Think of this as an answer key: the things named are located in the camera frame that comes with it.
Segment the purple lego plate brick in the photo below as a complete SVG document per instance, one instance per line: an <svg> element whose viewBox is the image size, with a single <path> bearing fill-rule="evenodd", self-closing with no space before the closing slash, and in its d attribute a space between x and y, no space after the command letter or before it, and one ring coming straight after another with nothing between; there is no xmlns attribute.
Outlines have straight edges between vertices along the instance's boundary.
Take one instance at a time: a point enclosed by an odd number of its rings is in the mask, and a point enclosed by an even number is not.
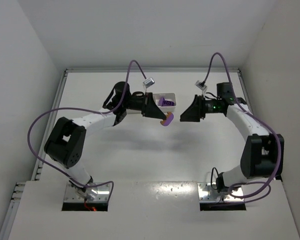
<svg viewBox="0 0 300 240"><path fill-rule="evenodd" d="M159 100L159 102L158 102L158 105L160 106L160 107L173 107L173 106L175 106L175 102L173 102L173 101L170 101L170 100L166 100L164 97L162 98L160 98L160 100Z"/></svg>

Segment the purple half-round lego piece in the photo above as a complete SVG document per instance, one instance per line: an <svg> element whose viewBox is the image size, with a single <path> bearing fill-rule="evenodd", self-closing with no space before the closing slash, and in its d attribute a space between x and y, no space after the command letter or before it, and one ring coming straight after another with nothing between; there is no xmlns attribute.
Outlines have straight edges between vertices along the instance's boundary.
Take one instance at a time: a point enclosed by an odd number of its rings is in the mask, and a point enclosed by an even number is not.
<svg viewBox="0 0 300 240"><path fill-rule="evenodd" d="M168 112L166 115L166 119L162 120L160 124L164 127L167 127L171 124L171 122L174 120L174 114L172 112Z"/></svg>

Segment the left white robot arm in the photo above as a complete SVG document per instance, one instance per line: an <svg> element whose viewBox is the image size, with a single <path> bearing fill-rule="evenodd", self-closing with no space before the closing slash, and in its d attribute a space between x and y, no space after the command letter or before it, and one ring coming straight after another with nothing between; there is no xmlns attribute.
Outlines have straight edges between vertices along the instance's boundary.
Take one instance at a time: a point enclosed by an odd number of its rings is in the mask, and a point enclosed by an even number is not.
<svg viewBox="0 0 300 240"><path fill-rule="evenodd" d="M93 184L93 178L80 163L86 137L118 125L126 117L127 110L140 111L143 117L163 122L167 119L151 92L130 93L129 85L121 81L114 85L98 113L57 120L44 151L65 169L69 182L79 193L84 195Z"/></svg>

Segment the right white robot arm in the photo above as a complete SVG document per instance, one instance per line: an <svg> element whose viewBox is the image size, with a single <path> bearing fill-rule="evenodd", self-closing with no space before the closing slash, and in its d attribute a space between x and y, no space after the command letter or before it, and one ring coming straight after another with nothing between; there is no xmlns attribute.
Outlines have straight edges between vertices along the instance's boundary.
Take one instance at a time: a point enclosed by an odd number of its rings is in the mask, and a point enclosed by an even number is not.
<svg viewBox="0 0 300 240"><path fill-rule="evenodd" d="M217 84L217 97L208 99L207 86L197 81L202 91L195 95L191 105L181 114L181 122L199 122L207 114L224 114L239 130L245 146L237 167L222 173L216 178L216 191L226 192L232 185L247 184L253 179L274 178L283 169L284 139L274 135L267 127L255 119L246 101L235 98L230 83Z"/></svg>

